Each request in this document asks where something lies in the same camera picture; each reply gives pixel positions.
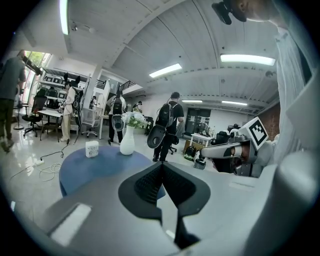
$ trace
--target ceiling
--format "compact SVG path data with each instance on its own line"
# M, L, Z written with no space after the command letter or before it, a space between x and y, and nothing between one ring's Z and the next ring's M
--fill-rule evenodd
M69 0L69 25L74 22L78 30L65 36L59 2L46 0L16 32L13 45L102 65L143 87L130 93L133 98L178 91L183 99L203 100L204 108L255 115L279 100L276 65L226 64L220 54L277 59L277 29L233 17L225 25L213 2L218 1ZM181 70L149 76L176 63ZM222 104L225 99L248 106Z

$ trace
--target white box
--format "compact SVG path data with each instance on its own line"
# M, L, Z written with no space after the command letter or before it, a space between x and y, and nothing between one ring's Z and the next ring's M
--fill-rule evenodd
M256 150L260 149L269 138L269 135L259 117L255 117L242 126L239 129L238 134L245 135L248 139L252 139Z
M87 141L85 143L85 156L87 158L94 158L99 152L99 142L96 140Z

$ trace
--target railing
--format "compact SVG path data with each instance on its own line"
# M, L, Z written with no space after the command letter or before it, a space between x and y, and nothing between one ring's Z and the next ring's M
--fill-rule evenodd
M104 90L105 86L106 86L106 82L98 80L98 79L96 80L95 87Z
M124 84L120 85L119 90L123 91L125 89L128 89L131 86L134 86L136 83L132 81L126 81Z

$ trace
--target sneaker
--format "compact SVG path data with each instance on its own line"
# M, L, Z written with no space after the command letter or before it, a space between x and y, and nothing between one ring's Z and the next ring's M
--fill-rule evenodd
M153 162L157 162L158 161L158 156L154 155L152 161Z
M12 139L8 139L8 147L11 148L14 145L14 141Z
M7 146L6 142L4 140L2 140L0 142L0 145L1 145L1 148L4 150L4 152L9 152L10 151L10 148Z

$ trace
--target floor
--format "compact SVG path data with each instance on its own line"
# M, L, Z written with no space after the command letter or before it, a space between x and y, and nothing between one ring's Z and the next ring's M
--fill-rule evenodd
M28 133L23 137L24 130L12 130L12 138L15 141L11 151L6 154L0 150L0 182L1 186L7 195L8 201L11 204L15 202L15 211L19 211L25 216L28 216L32 221L37 223L43 214L43 212L56 201L62 198L59 187L59 174L56 173L54 178L52 173L41 173L40 169L49 167L55 163L62 163L63 160L72 152L84 148L85 142L98 140L99 145L108 145L108 126L104 126L102 130L102 139L96 138L91 135L87 138L85 135L79 136L76 144L76 134L71 134L71 141L66 147L64 152L64 158L61 158L61 154L57 153L48 156L44 159L44 164L38 167L30 167L23 170L34 163L36 163L41 156L60 151L66 144L57 141L57 136L54 131L49 131L49 134L43 134L42 141L40 141L40 131L38 131L38 137L35 137L33 132ZM147 158L153 158L153 150L147 146L147 136L142 134L135 134L135 150ZM112 147L119 147L118 138L115 136L114 144ZM184 159L182 150L185 145L185 140L181 139L180 143L176 145L177 152L173 155L168 154L166 160L169 162L175 162L178 164L193 166L193 162ZM212 163L207 162L206 171L214 172ZM162 209L163 212L163 229L169 235L174 234L177 218L177 209L170 197L166 195L161 198L157 206Z

